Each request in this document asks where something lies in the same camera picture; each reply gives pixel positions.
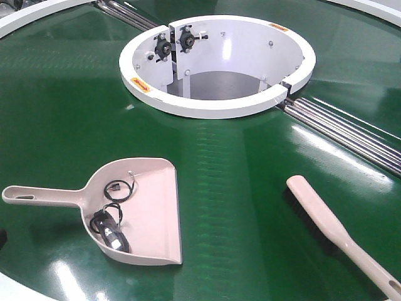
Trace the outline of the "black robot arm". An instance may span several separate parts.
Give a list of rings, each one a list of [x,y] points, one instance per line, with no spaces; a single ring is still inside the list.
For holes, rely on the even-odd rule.
[[[0,249],[2,249],[8,241],[8,233],[4,228],[0,229]]]

